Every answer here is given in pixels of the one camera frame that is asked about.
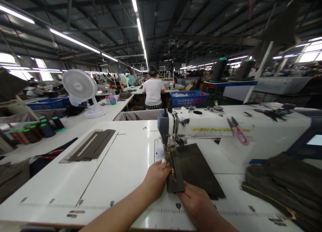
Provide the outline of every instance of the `bottle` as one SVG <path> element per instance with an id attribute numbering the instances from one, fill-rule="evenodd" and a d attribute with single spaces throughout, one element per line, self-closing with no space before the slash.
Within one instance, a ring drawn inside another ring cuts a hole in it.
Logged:
<path id="1" fill-rule="evenodd" d="M 111 104 L 109 96 L 105 96 L 105 99 L 106 99 L 106 104 Z"/>
<path id="2" fill-rule="evenodd" d="M 111 95 L 109 96 L 109 100 L 110 100 L 110 102 L 111 102 L 111 105 L 115 105 L 115 104 L 116 104 L 116 99 L 115 99 L 115 97 L 114 97 L 114 95 L 113 95 L 113 94 L 111 94 Z"/>

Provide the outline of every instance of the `fan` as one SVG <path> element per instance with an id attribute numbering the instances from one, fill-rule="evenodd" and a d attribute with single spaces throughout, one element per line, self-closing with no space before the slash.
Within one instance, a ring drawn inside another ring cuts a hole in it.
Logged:
<path id="1" fill-rule="evenodd" d="M 130 75 L 127 77 L 128 78 L 128 83 L 131 85 L 131 88 L 134 88 L 134 83 L 135 83 L 135 77 Z"/>
<path id="2" fill-rule="evenodd" d="M 84 113 L 86 118 L 97 118 L 107 113 L 106 107 L 97 104 L 95 99 L 97 85 L 87 73 L 78 69 L 71 69 L 64 72 L 62 81 L 64 88 L 70 95 L 82 100 L 90 98 L 93 100 L 93 108 Z"/>
<path id="3" fill-rule="evenodd" d="M 121 76 L 121 82 L 122 84 L 127 85 L 127 88 L 130 88 L 128 86 L 128 78 L 126 76 Z"/>

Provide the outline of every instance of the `pink thread snips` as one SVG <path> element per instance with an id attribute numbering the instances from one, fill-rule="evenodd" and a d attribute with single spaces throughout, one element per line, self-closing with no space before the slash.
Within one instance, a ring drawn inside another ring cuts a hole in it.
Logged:
<path id="1" fill-rule="evenodd" d="M 237 136 L 240 143 L 243 145 L 249 145 L 249 140 L 246 138 L 246 135 L 243 131 L 243 129 L 240 127 L 238 122 L 235 120 L 235 118 L 232 116 L 231 120 L 227 118 L 228 124 L 232 130 L 233 133 Z"/>

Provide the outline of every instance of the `hand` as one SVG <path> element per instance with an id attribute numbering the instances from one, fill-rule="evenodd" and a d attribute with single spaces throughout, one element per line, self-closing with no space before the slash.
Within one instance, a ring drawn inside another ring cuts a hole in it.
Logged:
<path id="1" fill-rule="evenodd" d="M 144 187 L 144 191 L 147 192 L 147 196 L 151 203 L 161 196 L 171 170 L 170 163 L 162 163 L 161 160 L 153 163 L 149 167 L 141 185 Z"/>
<path id="2" fill-rule="evenodd" d="M 205 226 L 207 222 L 212 222 L 214 218 L 220 217 L 220 215 L 205 190 L 186 181 L 184 184 L 185 192 L 176 194 L 181 199 L 191 222 L 198 231 L 202 231 L 201 226 Z"/>

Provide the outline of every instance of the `blue plastic crate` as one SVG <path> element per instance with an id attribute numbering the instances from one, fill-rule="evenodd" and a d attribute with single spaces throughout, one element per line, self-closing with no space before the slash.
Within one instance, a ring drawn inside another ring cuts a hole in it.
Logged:
<path id="1" fill-rule="evenodd" d="M 175 97 L 173 96 L 175 93 L 188 94 L 188 96 L 184 97 Z M 180 107 L 190 107 L 196 106 L 197 108 L 203 108 L 206 103 L 206 99 L 209 94 L 195 90 L 195 91 L 182 91 L 182 92 L 173 92 L 170 93 L 172 104 L 174 108 Z"/>
<path id="2" fill-rule="evenodd" d="M 32 110 L 59 109 L 59 108 L 68 108 L 70 106 L 70 101 L 68 97 L 48 98 L 48 99 L 27 103 L 27 105 Z"/>

